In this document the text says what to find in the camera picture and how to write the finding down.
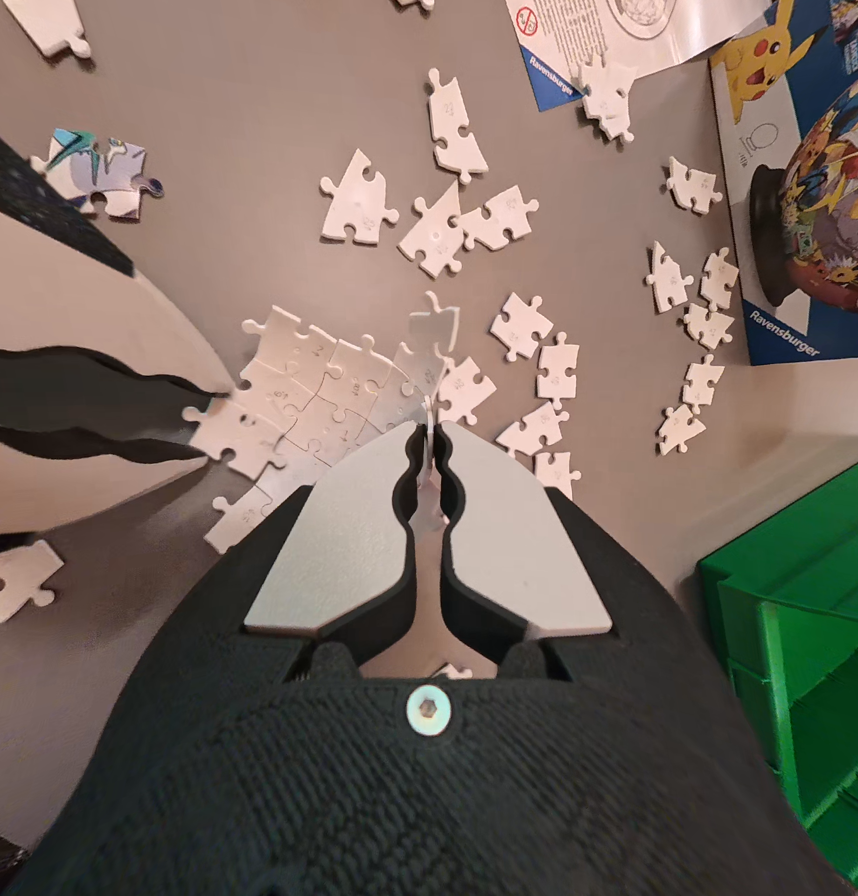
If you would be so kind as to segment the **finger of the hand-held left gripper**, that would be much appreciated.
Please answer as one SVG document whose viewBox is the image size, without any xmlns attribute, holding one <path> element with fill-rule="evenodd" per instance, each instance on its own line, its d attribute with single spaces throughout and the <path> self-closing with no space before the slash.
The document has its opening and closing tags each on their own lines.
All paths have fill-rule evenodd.
<svg viewBox="0 0 858 896">
<path fill-rule="evenodd" d="M 0 427 L 0 536 L 81 521 L 206 466 L 209 457 L 154 438 L 114 440 L 81 428 Z"/>
<path fill-rule="evenodd" d="M 0 350 L 86 350 L 201 392 L 233 386 L 210 343 L 151 281 L 0 212 Z"/>
</svg>

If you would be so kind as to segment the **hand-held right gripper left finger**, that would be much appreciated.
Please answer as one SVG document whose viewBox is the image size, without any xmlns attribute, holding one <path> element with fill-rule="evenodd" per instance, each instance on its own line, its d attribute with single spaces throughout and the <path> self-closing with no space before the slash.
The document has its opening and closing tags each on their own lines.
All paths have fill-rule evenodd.
<svg viewBox="0 0 858 896">
<path fill-rule="evenodd" d="M 246 631 L 344 644 L 366 662 L 411 628 L 428 424 L 404 422 L 311 487 L 244 619 Z"/>
</svg>

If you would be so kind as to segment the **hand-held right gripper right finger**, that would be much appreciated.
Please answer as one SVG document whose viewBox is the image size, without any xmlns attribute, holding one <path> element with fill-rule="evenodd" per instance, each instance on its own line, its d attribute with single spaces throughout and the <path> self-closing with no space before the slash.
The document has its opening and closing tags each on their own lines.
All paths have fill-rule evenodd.
<svg viewBox="0 0 858 896">
<path fill-rule="evenodd" d="M 434 458 L 448 520 L 440 606 L 460 642 L 501 663 L 525 641 L 611 631 L 611 616 L 532 473 L 449 422 L 435 425 Z"/>
</svg>

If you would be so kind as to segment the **colourful printed puzzle piece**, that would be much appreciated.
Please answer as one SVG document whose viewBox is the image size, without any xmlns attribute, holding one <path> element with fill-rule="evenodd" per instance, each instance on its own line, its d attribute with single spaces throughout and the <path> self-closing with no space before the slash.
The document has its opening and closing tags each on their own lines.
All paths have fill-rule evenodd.
<svg viewBox="0 0 858 896">
<path fill-rule="evenodd" d="M 31 156 L 31 168 L 84 215 L 94 215 L 95 196 L 105 199 L 105 213 L 111 218 L 137 220 L 141 195 L 147 192 L 162 198 L 161 182 L 145 176 L 146 149 L 110 138 L 100 144 L 93 133 L 55 128 L 46 160 Z"/>
</svg>

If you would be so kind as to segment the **bowl-shaped assembled puzzle section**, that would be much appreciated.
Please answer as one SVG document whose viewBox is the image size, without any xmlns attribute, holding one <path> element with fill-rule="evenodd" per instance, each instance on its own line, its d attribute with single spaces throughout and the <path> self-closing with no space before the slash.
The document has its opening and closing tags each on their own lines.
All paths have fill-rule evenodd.
<svg viewBox="0 0 858 896">
<path fill-rule="evenodd" d="M 273 307 L 265 323 L 246 320 L 258 336 L 241 388 L 213 398 L 207 409 L 185 408 L 195 424 L 189 445 L 253 485 L 235 503 L 212 506 L 220 520 L 205 535 L 218 554 L 239 544 L 299 487 L 313 486 L 329 469 L 408 420 L 431 415 L 450 365 L 458 307 L 442 307 L 426 293 L 428 308 L 410 314 L 407 339 L 393 358 L 372 337 L 347 342 Z"/>
</svg>

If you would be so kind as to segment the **blue puzzle box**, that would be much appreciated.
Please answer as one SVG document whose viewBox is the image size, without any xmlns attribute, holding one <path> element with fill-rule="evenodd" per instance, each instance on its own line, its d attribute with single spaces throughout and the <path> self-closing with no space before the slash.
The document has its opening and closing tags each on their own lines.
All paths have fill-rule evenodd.
<svg viewBox="0 0 858 896">
<path fill-rule="evenodd" d="M 752 365 L 858 357 L 858 1 L 779 1 L 709 59 Z"/>
</svg>

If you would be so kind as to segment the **green plastic bin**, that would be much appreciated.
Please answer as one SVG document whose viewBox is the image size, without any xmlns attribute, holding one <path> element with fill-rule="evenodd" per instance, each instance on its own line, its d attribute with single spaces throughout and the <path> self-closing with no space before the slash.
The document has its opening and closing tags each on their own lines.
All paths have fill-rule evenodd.
<svg viewBox="0 0 858 896">
<path fill-rule="evenodd" d="M 767 764 L 858 890 L 858 463 L 701 559 L 698 575 Z"/>
</svg>

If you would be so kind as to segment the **white instruction leaflet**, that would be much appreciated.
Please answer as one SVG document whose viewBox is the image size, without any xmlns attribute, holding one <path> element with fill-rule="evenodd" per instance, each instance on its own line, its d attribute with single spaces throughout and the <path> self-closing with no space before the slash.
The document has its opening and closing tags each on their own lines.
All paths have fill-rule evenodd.
<svg viewBox="0 0 858 896">
<path fill-rule="evenodd" d="M 703 55 L 757 20 L 767 1 L 508 1 L 541 112 L 580 98 L 594 56 L 644 77 Z"/>
</svg>

